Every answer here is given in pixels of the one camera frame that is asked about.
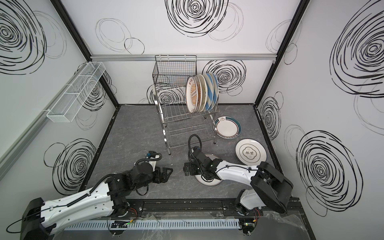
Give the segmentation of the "white plate red characters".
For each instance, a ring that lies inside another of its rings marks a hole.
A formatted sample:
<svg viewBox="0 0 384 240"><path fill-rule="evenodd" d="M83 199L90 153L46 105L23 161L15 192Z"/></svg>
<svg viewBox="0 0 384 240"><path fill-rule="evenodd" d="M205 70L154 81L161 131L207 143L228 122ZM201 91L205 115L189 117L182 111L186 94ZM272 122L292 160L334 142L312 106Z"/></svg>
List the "white plate red characters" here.
<svg viewBox="0 0 384 240"><path fill-rule="evenodd" d="M216 158L218 158L218 156L214 155L214 154L205 154L206 157L210 158L212 161ZM203 178L202 175L195 175L195 179L202 185L204 186L208 186L208 187L213 187L213 186L217 186L219 185L222 180L218 180L218 179L212 179L212 180L206 180L205 178Z"/></svg>

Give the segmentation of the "orange sunburst plate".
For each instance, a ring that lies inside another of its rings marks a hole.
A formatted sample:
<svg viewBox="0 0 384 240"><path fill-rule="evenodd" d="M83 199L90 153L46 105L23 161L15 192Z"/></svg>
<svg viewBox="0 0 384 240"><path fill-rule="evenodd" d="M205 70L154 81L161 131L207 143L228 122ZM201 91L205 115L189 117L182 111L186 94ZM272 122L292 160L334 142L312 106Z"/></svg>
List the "orange sunburst plate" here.
<svg viewBox="0 0 384 240"><path fill-rule="evenodd" d="M203 99L202 84L201 84L201 81L200 81L200 78L198 77L198 75L195 75L194 77L195 77L196 84L197 84L197 106L196 106L195 112L198 113L200 111L200 107L201 107L201 103L202 103L202 99Z"/></svg>
<svg viewBox="0 0 384 240"><path fill-rule="evenodd" d="M194 76L190 76L186 84L186 105L191 114L196 110L197 98L197 82Z"/></svg>

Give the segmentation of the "cream floral plate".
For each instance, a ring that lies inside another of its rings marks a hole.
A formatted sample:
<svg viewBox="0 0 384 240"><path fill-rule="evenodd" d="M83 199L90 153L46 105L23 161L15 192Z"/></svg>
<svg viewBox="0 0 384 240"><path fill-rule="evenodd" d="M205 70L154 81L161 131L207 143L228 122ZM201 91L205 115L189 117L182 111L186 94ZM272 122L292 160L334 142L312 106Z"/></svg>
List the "cream floral plate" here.
<svg viewBox="0 0 384 240"><path fill-rule="evenodd" d="M207 111L209 106L208 106L208 90L207 90L207 82L206 82L206 79L203 75L201 75L202 77L202 86L203 86L203 92L204 92L204 110Z"/></svg>

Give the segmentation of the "blue striped plate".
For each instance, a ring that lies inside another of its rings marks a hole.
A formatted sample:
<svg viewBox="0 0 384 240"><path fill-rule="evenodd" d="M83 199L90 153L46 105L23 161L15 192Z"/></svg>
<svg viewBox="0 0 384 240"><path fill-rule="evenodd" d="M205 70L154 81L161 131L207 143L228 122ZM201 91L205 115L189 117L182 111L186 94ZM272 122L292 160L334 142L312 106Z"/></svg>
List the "blue striped plate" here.
<svg viewBox="0 0 384 240"><path fill-rule="evenodd" d="M209 80L207 80L207 83L209 84L209 88L210 88L210 100L211 100L211 103L210 103L210 106L208 108L209 111L212 110L212 108L214 107L214 100L215 100L215 87L214 87L214 77L212 76L212 74L210 73L207 73L207 77L209 78Z"/></svg>
<svg viewBox="0 0 384 240"><path fill-rule="evenodd" d="M216 106L218 103L218 98L219 98L219 82L218 82L216 75L215 74L213 74L213 75L214 75L214 79L215 79L215 94L216 94L215 106Z"/></svg>

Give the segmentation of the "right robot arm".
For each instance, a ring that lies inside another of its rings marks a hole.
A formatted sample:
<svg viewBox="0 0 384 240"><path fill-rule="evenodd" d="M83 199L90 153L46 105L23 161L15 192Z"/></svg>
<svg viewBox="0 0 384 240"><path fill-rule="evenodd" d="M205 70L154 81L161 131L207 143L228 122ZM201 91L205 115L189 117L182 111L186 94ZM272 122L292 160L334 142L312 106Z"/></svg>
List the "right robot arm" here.
<svg viewBox="0 0 384 240"><path fill-rule="evenodd" d="M280 214L288 212L294 185L269 163L246 166L205 154L202 141L196 134L188 139L188 159L183 168L185 175L194 176L204 186L213 187L222 181L234 181L252 187L252 190L243 190L238 195L238 204L242 208L268 207Z"/></svg>

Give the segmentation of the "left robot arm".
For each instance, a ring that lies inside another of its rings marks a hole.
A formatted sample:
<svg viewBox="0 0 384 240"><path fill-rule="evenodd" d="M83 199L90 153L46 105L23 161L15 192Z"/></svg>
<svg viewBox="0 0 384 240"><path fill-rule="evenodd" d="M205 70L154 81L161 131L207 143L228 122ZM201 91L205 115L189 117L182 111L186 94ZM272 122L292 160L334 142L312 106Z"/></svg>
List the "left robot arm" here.
<svg viewBox="0 0 384 240"><path fill-rule="evenodd" d="M124 216L133 209L126 197L151 183L166 183L172 168L157 167L162 154L150 151L131 170L102 177L94 187L61 199L29 202L18 231L21 240L48 240L57 232L84 221Z"/></svg>

